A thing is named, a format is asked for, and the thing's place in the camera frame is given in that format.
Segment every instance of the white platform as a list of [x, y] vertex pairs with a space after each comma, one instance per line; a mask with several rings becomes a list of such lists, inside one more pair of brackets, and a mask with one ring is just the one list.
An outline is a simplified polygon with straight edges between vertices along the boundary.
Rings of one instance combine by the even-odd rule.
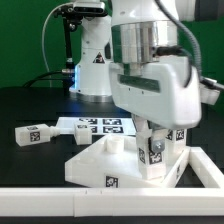
[[175, 187], [189, 161], [189, 147], [172, 166], [167, 167], [167, 175], [144, 180], [138, 169], [136, 138], [120, 136], [124, 139], [124, 151], [111, 154], [107, 151], [109, 134], [83, 150], [65, 163], [65, 180], [88, 187], [148, 188]]

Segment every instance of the cable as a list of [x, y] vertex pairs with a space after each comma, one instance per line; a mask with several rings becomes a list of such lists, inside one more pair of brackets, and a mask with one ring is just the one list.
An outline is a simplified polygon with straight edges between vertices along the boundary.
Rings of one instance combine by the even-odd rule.
[[168, 10], [165, 8], [165, 6], [160, 2], [160, 0], [155, 0], [157, 6], [159, 7], [159, 9], [180, 29], [182, 30], [185, 35], [187, 36], [187, 38], [189, 39], [189, 41], [192, 44], [193, 47], [193, 52], [194, 52], [194, 60], [195, 60], [195, 67], [197, 69], [198, 72], [198, 76], [199, 76], [199, 80], [201, 81], [203, 79], [202, 77], [202, 68], [201, 68], [201, 49], [200, 49], [200, 45], [196, 39], [196, 37], [194, 36], [194, 34], [184, 25], [182, 24], [180, 21], [176, 20], [175, 17], [173, 17]]
[[65, 4], [62, 4], [62, 5], [59, 5], [57, 7], [55, 7], [50, 13], [49, 15], [47, 16], [45, 22], [44, 22], [44, 26], [43, 26], [43, 29], [42, 29], [42, 40], [41, 40], [41, 46], [42, 46], [42, 54], [43, 54], [43, 59], [44, 59], [44, 64], [45, 64], [45, 67], [47, 69], [47, 71], [49, 72], [50, 69], [49, 69], [49, 65], [48, 65], [48, 62], [47, 62], [47, 57], [46, 57], [46, 53], [45, 53], [45, 33], [46, 33], [46, 28], [47, 28], [47, 24], [50, 20], [50, 17], [53, 15], [53, 13], [63, 7], [63, 6], [66, 6], [66, 5], [73, 5], [73, 3], [65, 3]]
[[62, 71], [52, 71], [52, 72], [44, 73], [43, 75], [39, 75], [35, 79], [32, 79], [32, 80], [26, 82], [25, 84], [23, 84], [22, 87], [30, 87], [37, 80], [41, 80], [42, 78], [45, 78], [45, 77], [51, 76], [51, 75], [56, 75], [56, 74], [62, 74]]
[[66, 78], [57, 78], [57, 79], [55, 79], [55, 78], [49, 78], [49, 79], [33, 79], [33, 80], [31, 80], [32, 83], [30, 82], [29, 85], [24, 86], [24, 87], [25, 88], [29, 88], [29, 87], [31, 87], [37, 81], [64, 81], [64, 80], [70, 81], [70, 79], [66, 79]]
[[201, 67], [201, 49], [200, 45], [194, 36], [194, 34], [186, 27], [184, 24], [182, 24], [180, 21], [176, 20], [175, 17], [173, 17], [165, 8], [165, 6], [160, 2], [160, 0], [155, 0], [157, 6], [159, 9], [170, 19], [180, 30], [182, 30], [185, 35], [188, 37], [189, 41], [192, 44], [193, 52], [194, 52], [194, 60], [195, 60], [195, 67], [198, 72], [199, 81], [206, 85], [207, 87], [211, 89], [215, 89], [218, 91], [224, 91], [224, 85], [213, 82], [206, 77], [202, 76], [202, 67]]

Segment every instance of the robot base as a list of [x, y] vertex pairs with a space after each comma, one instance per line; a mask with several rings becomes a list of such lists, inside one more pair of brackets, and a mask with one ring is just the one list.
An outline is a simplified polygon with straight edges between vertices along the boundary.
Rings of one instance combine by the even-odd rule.
[[91, 103], [111, 103], [113, 102], [112, 96], [95, 96], [95, 95], [84, 95], [78, 92], [75, 92], [72, 88], [70, 88], [70, 97], [73, 99], [78, 99]]

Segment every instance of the paper with markers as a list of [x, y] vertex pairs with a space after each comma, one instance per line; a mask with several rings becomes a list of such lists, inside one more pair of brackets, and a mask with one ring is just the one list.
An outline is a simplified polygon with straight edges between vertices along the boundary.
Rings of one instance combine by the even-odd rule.
[[135, 135], [136, 129], [131, 118], [87, 118], [87, 117], [60, 117], [56, 127], [62, 135], [74, 134], [74, 124], [77, 121], [86, 121], [92, 128], [93, 135], [109, 133]]

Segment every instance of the white block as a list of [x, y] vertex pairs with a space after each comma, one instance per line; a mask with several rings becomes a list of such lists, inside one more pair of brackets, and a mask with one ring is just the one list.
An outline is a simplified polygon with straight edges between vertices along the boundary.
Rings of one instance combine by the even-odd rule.
[[174, 165], [186, 147], [187, 130], [170, 131], [166, 138], [166, 164]]
[[154, 153], [150, 150], [152, 131], [136, 133], [138, 167], [142, 178], [151, 180], [166, 175], [166, 164], [164, 161], [164, 152]]
[[77, 145], [92, 144], [92, 130], [88, 122], [75, 122], [74, 137]]

